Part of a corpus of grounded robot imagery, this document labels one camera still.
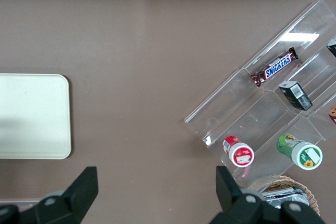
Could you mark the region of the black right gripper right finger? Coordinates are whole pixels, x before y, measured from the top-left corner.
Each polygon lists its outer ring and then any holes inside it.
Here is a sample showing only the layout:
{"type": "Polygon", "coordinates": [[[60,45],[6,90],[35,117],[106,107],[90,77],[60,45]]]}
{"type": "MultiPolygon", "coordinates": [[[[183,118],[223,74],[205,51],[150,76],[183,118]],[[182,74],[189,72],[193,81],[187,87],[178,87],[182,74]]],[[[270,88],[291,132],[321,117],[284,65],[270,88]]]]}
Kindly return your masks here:
{"type": "Polygon", "coordinates": [[[243,193],[226,166],[216,167],[216,194],[222,212],[211,223],[324,223],[302,202],[285,201],[278,209],[255,191],[243,193]]]}

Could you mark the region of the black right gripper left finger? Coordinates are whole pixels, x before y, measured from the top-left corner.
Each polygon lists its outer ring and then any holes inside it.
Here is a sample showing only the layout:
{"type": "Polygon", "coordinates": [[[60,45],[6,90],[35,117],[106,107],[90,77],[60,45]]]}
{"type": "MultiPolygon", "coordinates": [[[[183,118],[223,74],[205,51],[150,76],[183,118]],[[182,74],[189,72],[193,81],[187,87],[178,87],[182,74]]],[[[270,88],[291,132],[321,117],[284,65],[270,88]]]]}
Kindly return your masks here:
{"type": "Polygon", "coordinates": [[[99,192],[95,166],[86,167],[59,196],[52,195],[25,211],[1,206],[1,223],[81,223],[99,192]]]}

